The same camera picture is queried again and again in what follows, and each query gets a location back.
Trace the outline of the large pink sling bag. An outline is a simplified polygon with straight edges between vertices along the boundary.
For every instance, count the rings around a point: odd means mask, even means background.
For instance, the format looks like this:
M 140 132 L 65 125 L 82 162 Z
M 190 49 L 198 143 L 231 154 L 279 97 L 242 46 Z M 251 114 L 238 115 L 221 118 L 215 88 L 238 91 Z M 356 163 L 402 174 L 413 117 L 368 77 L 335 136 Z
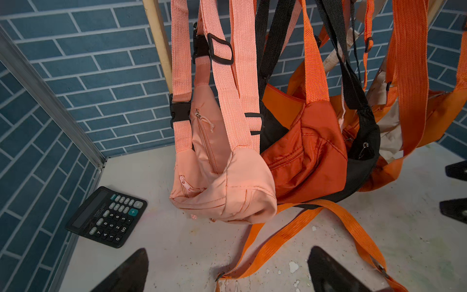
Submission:
M 171 2 L 171 126 L 176 163 L 171 203 L 193 217 L 238 224 L 275 216 L 274 179 L 260 154 L 252 1 L 231 1 L 226 39 L 215 1 L 189 28 L 186 1 Z

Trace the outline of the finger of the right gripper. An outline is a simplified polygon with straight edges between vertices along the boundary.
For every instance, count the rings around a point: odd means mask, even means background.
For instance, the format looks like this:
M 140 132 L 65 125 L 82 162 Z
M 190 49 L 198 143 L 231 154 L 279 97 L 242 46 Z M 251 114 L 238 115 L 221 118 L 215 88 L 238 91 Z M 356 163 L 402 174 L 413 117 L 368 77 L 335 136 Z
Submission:
M 467 160 L 447 165 L 445 174 L 449 178 L 467 181 Z
M 467 198 L 441 201 L 439 208 L 442 215 L 467 224 Z

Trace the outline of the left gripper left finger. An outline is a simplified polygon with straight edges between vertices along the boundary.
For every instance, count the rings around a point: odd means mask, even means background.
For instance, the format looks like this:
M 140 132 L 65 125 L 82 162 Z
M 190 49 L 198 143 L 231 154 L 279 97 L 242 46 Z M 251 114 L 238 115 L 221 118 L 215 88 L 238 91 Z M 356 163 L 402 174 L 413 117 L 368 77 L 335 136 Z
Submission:
M 143 292 L 148 268 L 147 251 L 140 248 L 92 289 L 92 292 Z

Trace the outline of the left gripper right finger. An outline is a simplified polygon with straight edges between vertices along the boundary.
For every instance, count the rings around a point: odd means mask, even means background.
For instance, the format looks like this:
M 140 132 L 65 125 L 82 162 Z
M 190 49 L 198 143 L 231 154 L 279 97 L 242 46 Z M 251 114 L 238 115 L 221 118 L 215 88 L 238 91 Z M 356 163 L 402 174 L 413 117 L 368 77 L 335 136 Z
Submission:
M 311 248 L 307 264 L 315 292 L 370 292 L 319 246 Z

